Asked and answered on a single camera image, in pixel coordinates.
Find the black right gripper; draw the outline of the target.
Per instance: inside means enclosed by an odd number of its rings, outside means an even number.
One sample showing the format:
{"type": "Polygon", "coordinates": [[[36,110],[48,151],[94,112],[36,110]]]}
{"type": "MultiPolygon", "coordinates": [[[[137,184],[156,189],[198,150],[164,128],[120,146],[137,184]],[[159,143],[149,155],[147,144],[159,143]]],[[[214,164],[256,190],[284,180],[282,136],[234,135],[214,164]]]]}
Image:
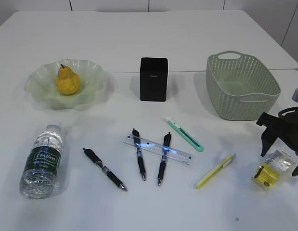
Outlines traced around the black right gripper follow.
{"type": "MultiPolygon", "coordinates": [[[[274,142],[279,138],[298,156],[298,106],[284,109],[278,116],[262,113],[256,122],[266,129],[261,135],[262,151],[264,157],[274,142]]],[[[294,169],[292,177],[298,176],[298,166],[294,169]]]]}

